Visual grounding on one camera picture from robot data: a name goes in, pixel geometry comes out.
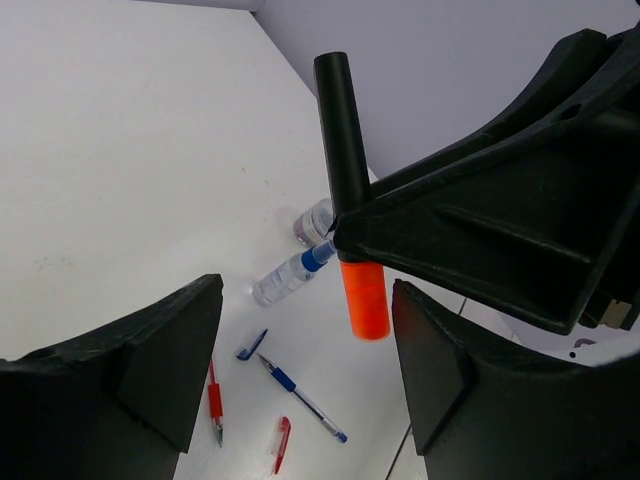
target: white wall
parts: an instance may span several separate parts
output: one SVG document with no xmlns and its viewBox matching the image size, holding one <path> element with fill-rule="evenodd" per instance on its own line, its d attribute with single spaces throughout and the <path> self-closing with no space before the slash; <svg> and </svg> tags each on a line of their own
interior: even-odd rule
<svg viewBox="0 0 640 480">
<path fill-rule="evenodd" d="M 313 90 L 349 54 L 369 166 L 385 176 L 484 125 L 561 37 L 640 18 L 634 0 L 267 0 L 256 15 Z"/>
</svg>

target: blue bottle cap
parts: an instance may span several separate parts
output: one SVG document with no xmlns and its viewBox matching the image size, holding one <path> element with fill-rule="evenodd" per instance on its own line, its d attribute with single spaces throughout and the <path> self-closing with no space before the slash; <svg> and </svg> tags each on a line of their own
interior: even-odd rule
<svg viewBox="0 0 640 480">
<path fill-rule="evenodd" d="M 302 265 L 310 272 L 317 272 L 327 264 L 335 253 L 331 241 L 321 243 L 302 254 Z"/>
</svg>

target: white table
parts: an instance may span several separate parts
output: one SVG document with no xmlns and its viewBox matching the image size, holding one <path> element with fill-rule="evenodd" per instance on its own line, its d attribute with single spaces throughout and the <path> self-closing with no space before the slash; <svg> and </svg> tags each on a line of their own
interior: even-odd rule
<svg viewBox="0 0 640 480">
<path fill-rule="evenodd" d="M 337 264 L 264 309 L 253 281 L 300 250 L 328 192 L 314 97 L 247 12 L 120 1 L 0 3 L 0 356 L 15 359 L 222 274 L 219 449 L 201 409 L 178 479 L 383 479 L 408 424 L 393 338 L 353 338 Z M 389 283 L 396 275 L 388 272 Z M 458 295 L 420 282 L 446 306 Z M 338 444 L 264 354 L 349 435 Z"/>
</svg>

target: plastic water bottle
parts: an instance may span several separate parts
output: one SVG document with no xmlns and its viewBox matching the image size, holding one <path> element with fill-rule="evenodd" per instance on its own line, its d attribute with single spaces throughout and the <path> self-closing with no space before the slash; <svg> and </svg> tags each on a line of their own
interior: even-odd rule
<svg viewBox="0 0 640 480">
<path fill-rule="evenodd" d="M 305 247 L 313 247 L 325 241 L 332 223 L 333 205 L 323 198 L 293 223 L 293 234 Z"/>
<path fill-rule="evenodd" d="M 310 282 L 334 253 L 329 241 L 294 255 L 253 286 L 253 298 L 263 307 L 279 302 Z"/>
</svg>

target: orange cap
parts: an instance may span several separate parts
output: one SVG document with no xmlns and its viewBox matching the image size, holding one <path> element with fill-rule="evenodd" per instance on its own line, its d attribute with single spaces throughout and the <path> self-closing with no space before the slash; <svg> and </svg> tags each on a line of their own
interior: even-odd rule
<svg viewBox="0 0 640 480">
<path fill-rule="evenodd" d="M 382 340 L 391 332 L 382 265 L 340 262 L 353 334 L 361 340 Z"/>
</svg>

